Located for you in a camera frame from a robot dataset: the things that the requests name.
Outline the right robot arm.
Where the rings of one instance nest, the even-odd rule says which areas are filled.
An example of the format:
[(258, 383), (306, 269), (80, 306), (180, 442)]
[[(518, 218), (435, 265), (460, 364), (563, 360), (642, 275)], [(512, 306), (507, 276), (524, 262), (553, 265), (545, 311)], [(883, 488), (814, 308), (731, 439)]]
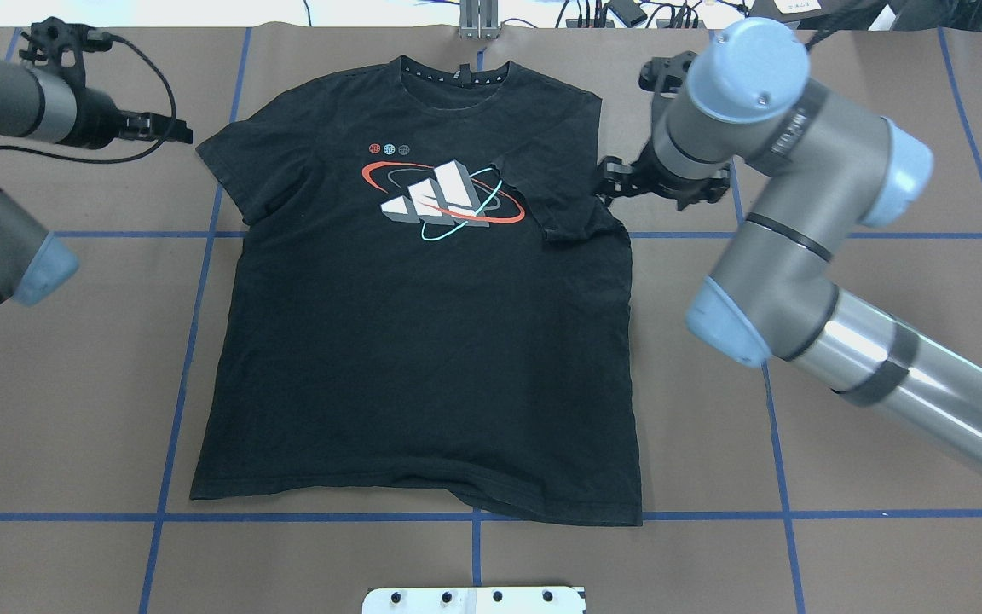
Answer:
[(920, 197), (930, 148), (814, 80), (807, 47), (766, 17), (726, 27), (699, 54), (651, 58), (638, 86), (652, 96), (650, 139), (631, 164), (604, 157), (595, 194), (714, 203), (734, 159), (767, 179), (687, 329), (744, 366), (792, 364), (982, 475), (982, 367), (827, 275), (854, 227), (888, 225)]

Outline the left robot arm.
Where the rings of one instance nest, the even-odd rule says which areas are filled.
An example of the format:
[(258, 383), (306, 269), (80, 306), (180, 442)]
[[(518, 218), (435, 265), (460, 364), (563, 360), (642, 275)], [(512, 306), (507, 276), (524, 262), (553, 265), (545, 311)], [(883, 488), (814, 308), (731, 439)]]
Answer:
[[(167, 113), (121, 107), (87, 83), (84, 58), (125, 45), (124, 36), (49, 17), (23, 31), (19, 60), (0, 58), (0, 153), (63, 163), (136, 162), (160, 145), (194, 142), (174, 95)], [(38, 145), (44, 144), (39, 152)], [(78, 271), (78, 257), (0, 185), (0, 304), (32, 306)]]

